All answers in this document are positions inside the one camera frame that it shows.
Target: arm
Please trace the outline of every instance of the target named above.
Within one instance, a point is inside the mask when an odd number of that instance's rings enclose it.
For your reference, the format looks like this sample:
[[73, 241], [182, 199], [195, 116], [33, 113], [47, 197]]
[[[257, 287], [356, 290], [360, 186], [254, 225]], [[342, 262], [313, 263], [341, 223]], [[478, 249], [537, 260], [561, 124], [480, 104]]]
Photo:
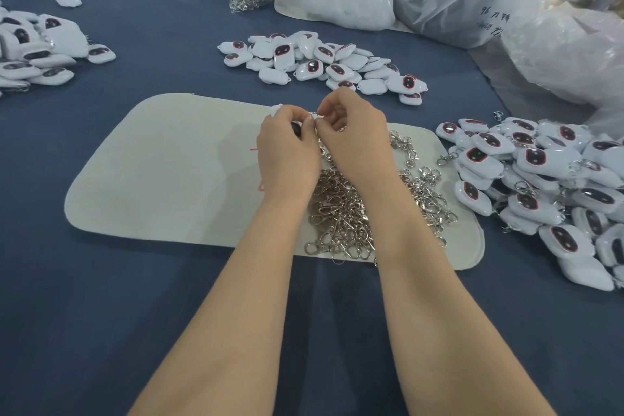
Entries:
[[[409, 413], [553, 415], [457, 278], [398, 178], [383, 113], [348, 89], [326, 97], [318, 113], [325, 116], [317, 120], [318, 134], [361, 193], [370, 218], [394, 363]], [[337, 132], [342, 126], [346, 129]]]
[[284, 106], [258, 136], [265, 197], [205, 301], [129, 416], [273, 413], [293, 249], [320, 170], [314, 122], [302, 140]]

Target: dark blue tablecloth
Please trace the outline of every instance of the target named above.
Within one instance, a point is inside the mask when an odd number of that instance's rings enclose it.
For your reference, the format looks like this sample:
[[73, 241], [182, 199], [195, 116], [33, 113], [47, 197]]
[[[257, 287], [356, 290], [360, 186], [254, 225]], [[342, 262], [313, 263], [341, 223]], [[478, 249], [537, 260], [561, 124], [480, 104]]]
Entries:
[[[75, 20], [114, 63], [0, 99], [0, 414], [123, 415], [214, 283], [231, 250], [73, 229], [63, 201], [104, 138], [143, 99], [190, 92], [314, 110], [323, 83], [263, 84], [216, 46], [250, 34], [316, 30], [427, 81], [418, 108], [371, 97], [391, 122], [435, 128], [501, 109], [470, 57], [406, 33], [363, 33], [282, 17], [233, 15], [227, 0], [2, 0]], [[568, 282], [538, 238], [480, 220], [486, 255], [460, 276], [561, 415], [621, 415], [622, 296]], [[405, 415], [379, 279], [366, 264], [294, 260], [277, 415]]]

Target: blue fabric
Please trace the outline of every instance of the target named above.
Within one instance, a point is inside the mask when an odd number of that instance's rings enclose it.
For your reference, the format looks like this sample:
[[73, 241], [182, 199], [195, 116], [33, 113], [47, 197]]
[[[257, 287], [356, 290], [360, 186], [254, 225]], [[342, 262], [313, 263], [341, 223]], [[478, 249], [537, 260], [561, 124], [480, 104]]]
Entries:
[[[0, 414], [123, 415], [176, 341], [230, 249], [87, 234], [65, 220], [69, 185], [104, 138], [152, 95], [191, 92], [314, 110], [321, 82], [263, 84], [216, 46], [250, 34], [316, 30], [391, 57], [427, 81], [418, 108], [372, 96], [389, 121], [433, 129], [492, 121], [499, 99], [470, 57], [418, 36], [232, 15], [227, 0], [2, 0], [75, 20], [118, 60], [80, 64], [66, 86], [0, 99]], [[460, 277], [561, 415], [624, 412], [619, 293], [569, 283], [538, 238], [480, 221], [486, 256]], [[405, 415], [379, 279], [366, 264], [294, 260], [277, 415]]]

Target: person's left hand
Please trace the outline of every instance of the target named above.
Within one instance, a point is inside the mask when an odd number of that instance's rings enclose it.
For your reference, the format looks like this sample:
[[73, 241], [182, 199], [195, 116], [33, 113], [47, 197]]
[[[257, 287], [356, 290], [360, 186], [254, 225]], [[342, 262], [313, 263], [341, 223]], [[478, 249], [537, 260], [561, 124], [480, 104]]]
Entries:
[[[301, 139], [291, 121], [300, 121]], [[314, 119], [301, 107], [284, 105], [262, 122], [258, 164], [266, 198], [308, 204], [321, 171], [321, 153]]]

